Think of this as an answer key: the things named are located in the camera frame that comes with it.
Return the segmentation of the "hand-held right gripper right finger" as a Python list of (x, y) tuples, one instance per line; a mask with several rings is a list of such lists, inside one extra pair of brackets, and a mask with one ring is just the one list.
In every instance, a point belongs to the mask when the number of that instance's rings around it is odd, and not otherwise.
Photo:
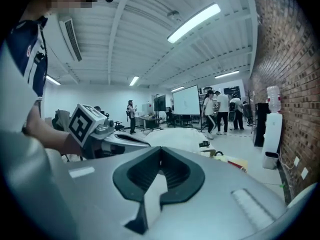
[(160, 196), (161, 206), (187, 202), (205, 182), (205, 173), (200, 165), (184, 155), (185, 152), (168, 147), (160, 150), (160, 170), (167, 184), (167, 192)]

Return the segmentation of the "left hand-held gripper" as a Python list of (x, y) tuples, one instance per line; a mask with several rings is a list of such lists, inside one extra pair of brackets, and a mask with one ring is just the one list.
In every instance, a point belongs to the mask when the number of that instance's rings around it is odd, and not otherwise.
[(117, 131), (115, 126), (115, 121), (92, 106), (78, 104), (68, 129), (85, 159), (122, 155), (151, 146), (141, 137)]

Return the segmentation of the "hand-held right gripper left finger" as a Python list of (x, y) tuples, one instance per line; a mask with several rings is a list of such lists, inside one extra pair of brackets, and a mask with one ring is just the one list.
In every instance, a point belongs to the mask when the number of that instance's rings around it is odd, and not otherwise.
[(126, 200), (143, 202), (145, 193), (161, 168), (160, 162), (160, 147), (142, 151), (138, 157), (115, 169), (113, 183)]

